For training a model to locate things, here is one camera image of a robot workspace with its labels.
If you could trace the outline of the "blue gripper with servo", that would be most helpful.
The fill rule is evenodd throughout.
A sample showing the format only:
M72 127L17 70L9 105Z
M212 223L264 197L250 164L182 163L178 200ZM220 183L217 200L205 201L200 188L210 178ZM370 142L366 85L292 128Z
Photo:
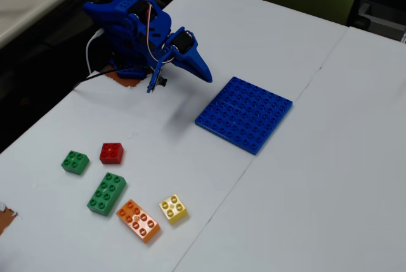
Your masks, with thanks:
M197 51L197 46L194 35L181 27L166 39L163 47L164 61L172 60L177 67L205 82L212 82L210 69Z

